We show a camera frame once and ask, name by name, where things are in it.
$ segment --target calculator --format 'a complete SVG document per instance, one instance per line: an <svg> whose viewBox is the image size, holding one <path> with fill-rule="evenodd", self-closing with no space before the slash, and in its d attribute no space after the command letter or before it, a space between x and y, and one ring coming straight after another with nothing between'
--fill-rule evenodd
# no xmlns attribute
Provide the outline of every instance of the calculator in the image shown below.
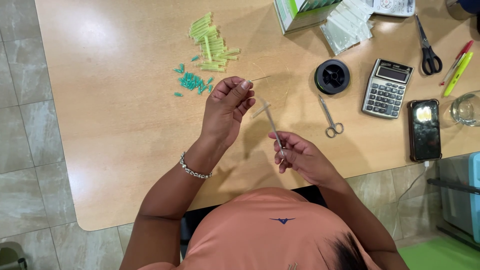
<svg viewBox="0 0 480 270"><path fill-rule="evenodd" d="M376 14L410 17L415 13L415 0L362 0Z"/></svg>
<svg viewBox="0 0 480 270"><path fill-rule="evenodd" d="M368 80L362 112L387 119L397 119L413 67L377 59Z"/></svg>

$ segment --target yellow highlighter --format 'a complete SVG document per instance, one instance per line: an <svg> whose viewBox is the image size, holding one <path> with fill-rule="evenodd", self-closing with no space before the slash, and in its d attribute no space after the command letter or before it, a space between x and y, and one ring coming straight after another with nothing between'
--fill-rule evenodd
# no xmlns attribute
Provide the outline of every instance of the yellow highlighter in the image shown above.
<svg viewBox="0 0 480 270"><path fill-rule="evenodd" d="M456 83L462 76L463 72L467 68L468 64L470 63L470 60L472 60L473 52L469 52L465 55L465 57L462 60L462 63L458 67L458 69L455 72L455 75L453 76L452 80L450 81L450 84L448 85L447 89L445 90L444 97L447 97L455 87Z"/></svg>

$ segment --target black-handled scissors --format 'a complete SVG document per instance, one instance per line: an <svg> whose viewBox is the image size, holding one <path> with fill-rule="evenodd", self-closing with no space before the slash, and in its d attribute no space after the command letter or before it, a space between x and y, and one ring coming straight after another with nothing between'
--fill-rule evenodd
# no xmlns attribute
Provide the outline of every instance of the black-handled scissors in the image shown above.
<svg viewBox="0 0 480 270"><path fill-rule="evenodd" d="M425 36L425 32L423 31L423 27L421 26L418 15L415 14L415 17L417 18L417 23L419 25L420 39L422 43L421 50L423 52L423 60L421 63L421 67L423 69L423 72L425 72L425 74L427 75L432 75L433 73L439 73L440 71L442 71L442 68L444 66L442 64L442 60L433 52L432 47L430 46L430 43L428 43L428 39Z"/></svg>

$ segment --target pen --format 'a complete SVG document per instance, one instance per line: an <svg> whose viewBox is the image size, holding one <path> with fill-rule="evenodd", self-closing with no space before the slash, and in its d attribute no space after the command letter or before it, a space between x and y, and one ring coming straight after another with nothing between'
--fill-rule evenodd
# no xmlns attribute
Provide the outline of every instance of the pen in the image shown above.
<svg viewBox="0 0 480 270"><path fill-rule="evenodd" d="M465 47L463 47L463 49L461 50L461 52L458 54L458 56L455 58L455 62L453 62L453 65L452 67L450 68L450 70L448 70L447 72L447 75L445 76L445 78L443 79L442 83L440 84L441 86L445 85L445 82L450 78L450 76L452 76L452 73L455 71L455 68L458 67L458 65L462 62L462 57L465 56L465 54L468 52L468 50L470 49L470 47L472 47L472 44L473 44L473 40L469 41Z"/></svg>
<svg viewBox="0 0 480 270"><path fill-rule="evenodd" d="M462 63L460 64L460 66L458 67L455 75L453 76L452 81L450 82L447 89L445 90L444 97L447 97L448 95L450 95L450 93L452 92L456 83L458 82L458 80L462 76L463 72L467 68L468 64L470 63L470 60L472 60L472 56L473 56L473 52L469 52L465 55Z"/></svg>

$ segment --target hand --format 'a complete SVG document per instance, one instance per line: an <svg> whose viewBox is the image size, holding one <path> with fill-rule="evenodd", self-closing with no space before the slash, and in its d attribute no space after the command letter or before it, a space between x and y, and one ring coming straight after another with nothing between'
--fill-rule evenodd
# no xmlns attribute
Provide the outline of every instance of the hand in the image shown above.
<svg viewBox="0 0 480 270"><path fill-rule="evenodd" d="M275 137L270 132L268 137L274 139L275 164L280 164L279 171L284 173L287 168L297 171L303 179L315 186L325 186L338 179L340 174L330 161L311 142L295 133L278 131L278 137L284 147L283 154Z"/></svg>
<svg viewBox="0 0 480 270"><path fill-rule="evenodd" d="M200 137L227 150L237 139L242 117L255 104L253 83L230 77L220 81L208 97Z"/></svg>

